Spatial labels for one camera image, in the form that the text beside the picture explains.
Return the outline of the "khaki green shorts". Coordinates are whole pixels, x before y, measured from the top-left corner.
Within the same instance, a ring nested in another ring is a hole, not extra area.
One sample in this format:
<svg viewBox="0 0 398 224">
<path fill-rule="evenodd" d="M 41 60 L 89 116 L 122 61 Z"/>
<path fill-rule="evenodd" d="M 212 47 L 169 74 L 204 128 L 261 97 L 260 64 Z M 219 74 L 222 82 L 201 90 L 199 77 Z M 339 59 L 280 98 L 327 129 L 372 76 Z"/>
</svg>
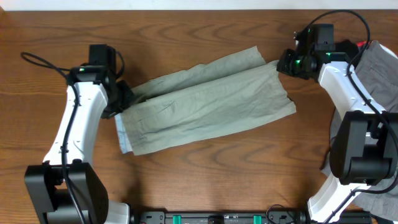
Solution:
<svg viewBox="0 0 398 224">
<path fill-rule="evenodd" d="M 115 118 L 121 152 L 150 154 L 294 114 L 276 65 L 251 47 L 132 88 L 133 105 Z"/>
</svg>

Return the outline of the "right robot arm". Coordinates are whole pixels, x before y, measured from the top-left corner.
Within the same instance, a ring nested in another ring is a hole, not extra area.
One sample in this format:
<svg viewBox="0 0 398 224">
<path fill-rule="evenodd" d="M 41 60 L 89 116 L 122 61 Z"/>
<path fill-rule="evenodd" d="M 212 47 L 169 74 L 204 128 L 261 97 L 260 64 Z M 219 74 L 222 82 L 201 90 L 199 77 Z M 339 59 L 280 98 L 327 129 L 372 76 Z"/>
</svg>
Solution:
<svg viewBox="0 0 398 224">
<path fill-rule="evenodd" d="M 345 53 L 317 52 L 314 56 L 287 49 L 277 71 L 316 80 L 329 94 L 341 124 L 329 155 L 330 174 L 308 202 L 308 214 L 318 223 L 339 220 L 360 193 L 384 194 L 373 186 L 390 179 L 397 167 L 397 114 L 373 101 L 357 78 Z"/>
</svg>

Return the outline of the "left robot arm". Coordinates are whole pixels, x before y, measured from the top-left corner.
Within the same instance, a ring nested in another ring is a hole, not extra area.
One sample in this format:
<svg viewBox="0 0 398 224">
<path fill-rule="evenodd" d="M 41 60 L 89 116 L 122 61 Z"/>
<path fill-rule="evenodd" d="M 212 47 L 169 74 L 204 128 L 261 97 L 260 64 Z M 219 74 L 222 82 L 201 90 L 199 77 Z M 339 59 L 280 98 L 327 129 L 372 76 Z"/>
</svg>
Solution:
<svg viewBox="0 0 398 224">
<path fill-rule="evenodd" d="M 125 84 L 114 65 L 74 67 L 67 76 L 67 102 L 56 138 L 24 181 L 40 223 L 129 223 L 126 203 L 108 198 L 93 170 L 99 121 L 116 114 Z"/>
</svg>

